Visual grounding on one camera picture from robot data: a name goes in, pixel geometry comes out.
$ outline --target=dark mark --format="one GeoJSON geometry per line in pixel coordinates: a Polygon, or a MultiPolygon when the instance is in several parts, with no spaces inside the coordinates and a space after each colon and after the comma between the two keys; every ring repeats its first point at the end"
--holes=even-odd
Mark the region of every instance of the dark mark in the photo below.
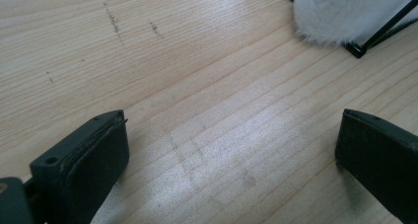
{"type": "Polygon", "coordinates": [[[50,81],[51,83],[53,83],[53,80],[52,80],[52,78],[51,78],[50,76],[48,76],[48,79],[49,79],[49,81],[50,81]]]}
{"type": "Polygon", "coordinates": [[[125,45],[124,43],[123,43],[123,40],[122,40],[122,38],[120,37],[120,34],[119,34],[119,26],[117,25],[117,23],[119,22],[119,20],[118,19],[116,19],[116,17],[110,12],[110,10],[108,9],[108,7],[107,7],[107,3],[104,3],[104,7],[105,7],[105,11],[106,11],[106,13],[107,13],[107,16],[108,16],[108,18],[110,19],[110,23],[111,23],[111,25],[113,26],[113,31],[116,33],[116,35],[117,35],[117,37],[119,38],[119,40],[120,40],[120,43],[122,44],[122,45],[125,45]]]}
{"type": "Polygon", "coordinates": [[[148,21],[148,23],[150,23],[151,27],[153,28],[153,32],[155,35],[157,35],[157,37],[161,37],[164,38],[163,36],[160,35],[160,33],[158,32],[158,27],[157,25],[155,25],[153,22],[148,21]]]}

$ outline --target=black plastic part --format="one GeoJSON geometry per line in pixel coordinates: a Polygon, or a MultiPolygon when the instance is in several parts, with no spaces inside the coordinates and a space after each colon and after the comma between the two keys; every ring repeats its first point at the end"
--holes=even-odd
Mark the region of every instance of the black plastic part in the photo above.
{"type": "Polygon", "coordinates": [[[418,223],[418,137],[371,114],[345,110],[335,158],[403,223],[418,223]]]}
{"type": "Polygon", "coordinates": [[[26,199],[24,185],[17,178],[0,179],[0,223],[35,223],[26,199]]]}
{"type": "Polygon", "coordinates": [[[48,223],[90,223],[128,164],[123,111],[90,119],[31,163],[48,223]]]}
{"type": "Polygon", "coordinates": [[[409,12],[411,12],[418,5],[418,0],[411,0],[405,5],[395,16],[393,16],[383,27],[381,27],[372,37],[370,37],[363,45],[356,42],[345,43],[342,46],[352,53],[356,58],[361,58],[367,51],[376,45],[382,43],[386,39],[399,33],[408,26],[414,24],[418,20],[411,21],[402,26],[393,28],[399,21],[401,21],[409,12]]]}

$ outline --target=black metal rod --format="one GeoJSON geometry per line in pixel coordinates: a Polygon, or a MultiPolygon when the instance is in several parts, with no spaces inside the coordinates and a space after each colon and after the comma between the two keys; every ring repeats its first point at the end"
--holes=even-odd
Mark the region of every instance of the black metal rod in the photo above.
{"type": "Polygon", "coordinates": [[[418,5],[418,0],[411,0],[403,9],[401,9],[393,18],[391,18],[381,29],[379,29],[362,48],[365,50],[370,49],[375,43],[384,36],[393,26],[401,21],[409,12],[411,12],[418,5]]]}
{"type": "Polygon", "coordinates": [[[418,5],[418,0],[411,0],[402,10],[400,10],[393,18],[391,18],[383,27],[381,27],[372,37],[370,37],[366,43],[363,45],[359,45],[356,42],[349,42],[345,43],[342,46],[346,48],[350,53],[352,53],[356,58],[361,58],[363,55],[366,54],[368,49],[378,45],[379,43],[383,42],[384,40],[392,37],[393,35],[397,34],[401,30],[405,29],[406,27],[410,26],[411,24],[417,22],[411,21],[405,25],[402,25],[395,30],[391,29],[399,23],[409,12],[411,12],[416,6],[418,5]]]}

